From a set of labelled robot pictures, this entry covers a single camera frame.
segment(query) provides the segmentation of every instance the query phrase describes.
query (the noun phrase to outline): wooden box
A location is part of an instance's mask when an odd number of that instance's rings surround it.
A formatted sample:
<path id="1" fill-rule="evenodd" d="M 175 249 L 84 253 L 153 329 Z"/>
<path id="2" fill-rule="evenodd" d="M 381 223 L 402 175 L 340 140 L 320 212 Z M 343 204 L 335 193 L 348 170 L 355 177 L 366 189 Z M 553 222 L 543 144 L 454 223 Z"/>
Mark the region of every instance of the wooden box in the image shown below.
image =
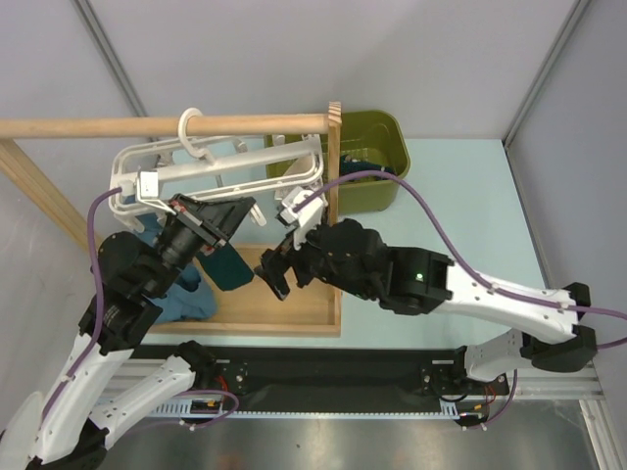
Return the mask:
<path id="1" fill-rule="evenodd" d="M 13 139 L 176 136 L 178 117 L 123 117 L 96 119 L 0 119 L 0 169 L 82 249 L 88 251 L 85 218 Z M 329 181 L 339 176 L 341 107 L 330 103 L 318 115 L 191 117 L 186 132 L 194 136 L 254 134 L 328 134 Z M 327 194 L 328 220 L 337 221 L 338 188 Z M 96 245 L 102 238 L 96 234 Z M 269 246 L 236 247 L 251 267 Z M 232 292 L 212 286 L 218 312 L 208 321 L 181 321 L 154 326 L 156 334 L 248 334 L 277 336 L 338 336 L 340 292 L 318 281 L 307 288 L 293 286 L 279 301 L 262 279 Z"/>

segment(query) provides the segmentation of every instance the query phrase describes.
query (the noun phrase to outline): green bin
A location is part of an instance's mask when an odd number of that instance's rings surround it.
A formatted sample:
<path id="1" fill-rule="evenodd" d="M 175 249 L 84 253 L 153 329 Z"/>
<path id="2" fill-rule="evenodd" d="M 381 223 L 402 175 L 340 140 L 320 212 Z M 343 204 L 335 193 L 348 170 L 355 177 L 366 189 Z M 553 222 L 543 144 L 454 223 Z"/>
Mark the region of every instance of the green bin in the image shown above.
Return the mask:
<path id="1" fill-rule="evenodd" d="M 327 159 L 327 136 L 320 136 L 324 163 Z M 286 135 L 285 143 L 301 140 L 300 135 Z M 272 145 L 271 136 L 265 137 L 265 145 Z M 349 155 L 352 159 L 390 166 L 395 173 L 405 178 L 410 171 L 410 156 L 405 139 L 396 119 L 383 111 L 358 111 L 342 113 L 342 139 L 340 156 Z M 281 176 L 293 163 L 279 162 L 265 168 L 268 178 Z M 399 190 L 394 181 L 374 178 L 349 181 L 340 186 L 340 213 L 383 211 L 388 208 Z"/>

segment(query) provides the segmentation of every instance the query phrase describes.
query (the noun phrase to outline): light blue tabletop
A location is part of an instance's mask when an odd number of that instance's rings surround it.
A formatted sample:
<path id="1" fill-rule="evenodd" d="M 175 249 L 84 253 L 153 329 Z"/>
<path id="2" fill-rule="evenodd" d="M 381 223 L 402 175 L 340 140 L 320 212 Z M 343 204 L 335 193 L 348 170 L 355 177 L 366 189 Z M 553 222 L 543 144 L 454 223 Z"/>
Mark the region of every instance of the light blue tabletop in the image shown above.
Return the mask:
<path id="1" fill-rule="evenodd" d="M 249 147 L 259 145 L 249 143 Z M 525 224 L 506 155 L 498 140 L 407 141 L 411 170 L 406 180 L 426 199 L 453 243 L 477 270 L 531 287 L 542 287 L 531 238 Z M 231 175 L 225 183 L 264 177 L 262 168 Z M 202 187 L 206 182 L 199 182 Z M 190 191 L 193 187 L 173 188 Z M 269 218 L 271 196 L 258 198 L 268 226 L 246 220 L 235 243 L 278 243 L 285 229 Z M 354 216 L 379 231 L 388 245 L 417 246 L 447 253 L 420 206 L 403 189 L 386 211 Z M 451 313 L 416 317 L 395 315 L 378 304 L 345 294 L 339 338 L 274 338 L 219 335 L 153 335 L 144 344 L 315 348 L 451 349 L 477 344 L 503 333 L 505 326 Z"/>

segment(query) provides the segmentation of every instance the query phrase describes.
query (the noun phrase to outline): shiny floor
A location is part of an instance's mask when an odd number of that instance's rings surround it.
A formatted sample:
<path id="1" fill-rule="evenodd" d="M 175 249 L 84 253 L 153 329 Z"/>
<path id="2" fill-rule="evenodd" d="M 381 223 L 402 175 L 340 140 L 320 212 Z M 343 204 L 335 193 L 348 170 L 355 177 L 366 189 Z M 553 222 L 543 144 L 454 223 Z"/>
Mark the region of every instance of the shiny floor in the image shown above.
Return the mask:
<path id="1" fill-rule="evenodd" d="M 231 419 L 190 433 L 139 423 L 102 469 L 598 469 L 576 401 L 518 402 L 487 432 L 450 421 Z"/>

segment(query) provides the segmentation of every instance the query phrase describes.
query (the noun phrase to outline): blue garment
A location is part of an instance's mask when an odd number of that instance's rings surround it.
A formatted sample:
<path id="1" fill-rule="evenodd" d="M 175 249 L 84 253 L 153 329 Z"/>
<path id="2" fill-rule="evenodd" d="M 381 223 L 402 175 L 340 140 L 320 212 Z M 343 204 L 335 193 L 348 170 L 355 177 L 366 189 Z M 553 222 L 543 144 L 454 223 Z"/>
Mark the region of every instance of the blue garment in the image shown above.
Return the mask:
<path id="1" fill-rule="evenodd" d="M 135 235 L 152 247 L 163 227 L 157 221 L 157 216 L 152 213 L 140 215 L 137 218 L 144 224 L 145 229 L 143 233 L 135 233 Z M 164 310 L 155 323 L 188 319 L 204 320 L 214 316 L 217 311 L 216 298 L 212 289 L 192 264 L 185 266 L 163 299 L 152 299 L 151 302 Z"/>

